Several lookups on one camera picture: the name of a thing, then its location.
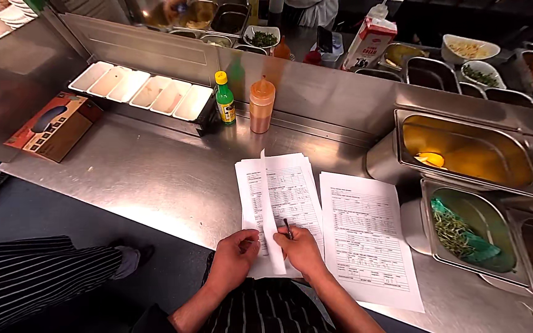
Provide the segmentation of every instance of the hand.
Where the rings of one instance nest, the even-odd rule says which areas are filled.
[[[219,241],[206,286],[225,296],[239,286],[258,255],[258,230],[244,229]]]
[[[293,239],[285,236],[287,227],[284,226],[279,227],[278,233],[273,235],[277,244],[283,249],[283,257],[289,257],[293,267],[301,272],[308,283],[316,277],[329,275],[330,272],[322,260],[320,249],[312,233],[296,226],[290,226],[289,229]]]
[[[168,23],[172,23],[178,18],[178,11],[176,6],[181,3],[185,3],[186,0],[164,0],[163,2],[163,14],[166,16]]]

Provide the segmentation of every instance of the bottle label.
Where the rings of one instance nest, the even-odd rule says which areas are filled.
[[[219,115],[224,123],[231,123],[236,119],[236,108],[233,106],[233,102],[228,104],[219,104]]]

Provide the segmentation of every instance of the stack of plates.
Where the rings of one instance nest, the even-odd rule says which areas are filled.
[[[27,17],[37,17],[36,13],[23,0],[9,0],[10,4],[18,7]]]
[[[0,20],[15,30],[32,21],[37,15],[22,0],[9,0],[11,6],[0,11]]]

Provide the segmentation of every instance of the green bottle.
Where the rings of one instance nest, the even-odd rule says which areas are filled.
[[[233,106],[233,93],[227,87],[226,72],[215,73],[215,83],[217,83],[217,106],[221,120],[230,125],[236,122],[236,108]]]

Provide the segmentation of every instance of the striped chef pants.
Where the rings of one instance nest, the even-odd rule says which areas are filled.
[[[122,252],[76,249],[68,236],[0,243],[0,329],[113,278]]]

